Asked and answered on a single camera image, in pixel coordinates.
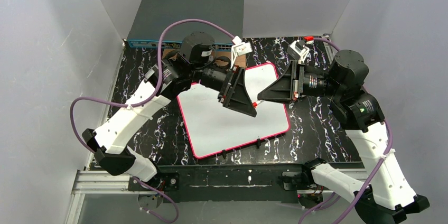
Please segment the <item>brown wooden board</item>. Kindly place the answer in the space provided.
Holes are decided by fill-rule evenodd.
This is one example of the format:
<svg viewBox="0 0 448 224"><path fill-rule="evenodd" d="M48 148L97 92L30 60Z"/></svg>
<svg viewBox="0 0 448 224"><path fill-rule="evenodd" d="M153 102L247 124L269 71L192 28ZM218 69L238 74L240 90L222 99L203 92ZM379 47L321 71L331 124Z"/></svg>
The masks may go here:
<svg viewBox="0 0 448 224"><path fill-rule="evenodd" d="M164 49L162 54L162 59L172 59L175 60L178 56L178 52L175 49ZM219 58L219 57L226 57L228 59L231 59L231 52L230 51L212 51L212 56ZM219 66L227 66L229 63L226 62L226 59L219 60L217 59L215 61L216 65ZM239 66L241 68L246 68L246 56L241 55L235 59L234 65Z"/></svg>

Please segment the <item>pink framed whiteboard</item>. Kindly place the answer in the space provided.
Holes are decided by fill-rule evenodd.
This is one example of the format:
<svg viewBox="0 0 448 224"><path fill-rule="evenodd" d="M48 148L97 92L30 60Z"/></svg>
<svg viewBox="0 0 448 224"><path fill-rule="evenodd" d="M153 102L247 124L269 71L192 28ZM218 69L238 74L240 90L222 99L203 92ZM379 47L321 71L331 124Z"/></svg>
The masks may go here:
<svg viewBox="0 0 448 224"><path fill-rule="evenodd" d="M258 93L277 78L272 63L248 68L245 84L251 100L257 101ZM291 127L284 104L264 101L255 108L256 117L250 117L223 107L217 96L215 90L194 83L177 97L193 156L198 159L286 133Z"/></svg>

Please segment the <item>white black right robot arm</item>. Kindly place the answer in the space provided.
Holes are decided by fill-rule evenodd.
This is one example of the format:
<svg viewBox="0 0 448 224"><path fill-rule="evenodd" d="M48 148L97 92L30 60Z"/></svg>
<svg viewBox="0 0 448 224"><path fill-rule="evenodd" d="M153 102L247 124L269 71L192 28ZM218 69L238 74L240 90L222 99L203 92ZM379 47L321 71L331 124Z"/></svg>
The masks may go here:
<svg viewBox="0 0 448 224"><path fill-rule="evenodd" d="M303 96L329 98L333 116L352 140L369 175L359 181L316 158L302 165L301 183L330 189L347 200L349 210L355 210L365 223L401 223L430 203L413 190L401 171L384 114L363 85L368 72L363 56L352 50L338 51L328 71L293 60L258 99L287 104Z"/></svg>

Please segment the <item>white red marker pen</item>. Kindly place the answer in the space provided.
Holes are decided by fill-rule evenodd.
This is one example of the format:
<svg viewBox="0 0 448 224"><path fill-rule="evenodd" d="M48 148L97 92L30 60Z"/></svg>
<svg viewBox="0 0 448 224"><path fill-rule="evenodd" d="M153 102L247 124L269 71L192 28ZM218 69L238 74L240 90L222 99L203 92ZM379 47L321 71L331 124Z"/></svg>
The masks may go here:
<svg viewBox="0 0 448 224"><path fill-rule="evenodd" d="M263 100L257 100L255 102L253 102L253 107L256 108L258 105L260 105L263 102L264 102Z"/></svg>

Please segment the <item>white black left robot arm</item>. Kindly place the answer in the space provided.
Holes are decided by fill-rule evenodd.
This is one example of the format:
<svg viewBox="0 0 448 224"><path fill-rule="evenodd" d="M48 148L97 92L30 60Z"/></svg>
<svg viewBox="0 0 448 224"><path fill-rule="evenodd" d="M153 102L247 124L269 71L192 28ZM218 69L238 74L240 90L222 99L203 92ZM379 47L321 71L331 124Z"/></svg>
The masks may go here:
<svg viewBox="0 0 448 224"><path fill-rule="evenodd" d="M151 67L123 107L98 128L82 133L101 168L112 176L128 174L144 182L156 176L156 164L127 144L155 113L193 83L217 91L223 107L256 117L245 87L245 69L216 65L213 45L214 38L204 32L186 36L178 50Z"/></svg>

